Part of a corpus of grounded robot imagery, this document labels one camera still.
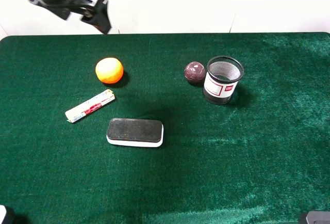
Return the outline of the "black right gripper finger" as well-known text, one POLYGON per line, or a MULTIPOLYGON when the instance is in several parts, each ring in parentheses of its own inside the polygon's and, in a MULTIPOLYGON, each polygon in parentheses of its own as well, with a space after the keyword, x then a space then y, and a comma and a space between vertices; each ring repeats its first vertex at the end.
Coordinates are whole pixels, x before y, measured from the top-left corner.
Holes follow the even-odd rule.
POLYGON ((108 34, 111 30, 108 17, 108 0, 98 0, 91 15, 89 17, 86 14, 83 15, 81 21, 94 26, 103 34, 108 34))

